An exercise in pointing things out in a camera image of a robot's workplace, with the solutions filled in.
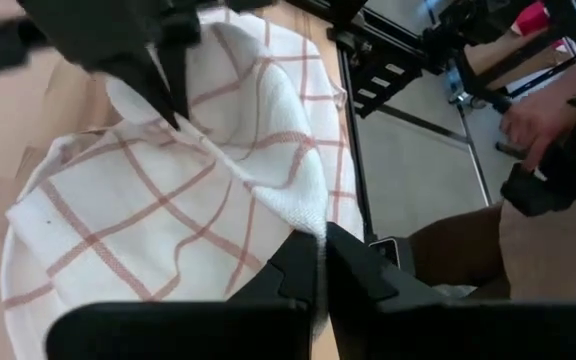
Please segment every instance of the kitchen towel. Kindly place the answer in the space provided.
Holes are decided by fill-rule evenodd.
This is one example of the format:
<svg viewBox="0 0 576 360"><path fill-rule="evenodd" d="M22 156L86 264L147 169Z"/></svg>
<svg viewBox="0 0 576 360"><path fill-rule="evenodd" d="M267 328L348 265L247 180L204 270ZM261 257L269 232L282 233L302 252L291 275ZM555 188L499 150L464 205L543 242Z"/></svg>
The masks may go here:
<svg viewBox="0 0 576 360"><path fill-rule="evenodd" d="M306 38L253 15L201 14L190 119L174 131L122 81L124 120L55 140L8 211L1 288L18 359L60 315L102 301L225 300L294 229L362 238L345 93Z"/></svg>

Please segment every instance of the table surface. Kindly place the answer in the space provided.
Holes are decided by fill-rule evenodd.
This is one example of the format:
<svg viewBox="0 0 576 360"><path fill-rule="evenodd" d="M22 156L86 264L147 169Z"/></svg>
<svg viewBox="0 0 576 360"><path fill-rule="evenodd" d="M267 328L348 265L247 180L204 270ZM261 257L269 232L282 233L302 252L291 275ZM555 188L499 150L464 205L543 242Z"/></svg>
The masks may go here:
<svg viewBox="0 0 576 360"><path fill-rule="evenodd" d="M0 12L11 13L14 5L7 4L11 2L3 0L2 5L0 1ZM337 50L326 39L325 22L285 3L257 14L310 38L319 47L330 78L341 84ZM52 140L118 119L106 96L103 76L86 74L54 51L35 54L29 67L0 75L0 264L7 228L4 212ZM340 121L345 125L345 114L340 113ZM0 359L12 358L0 298ZM313 358L339 358L330 325L313 345Z"/></svg>

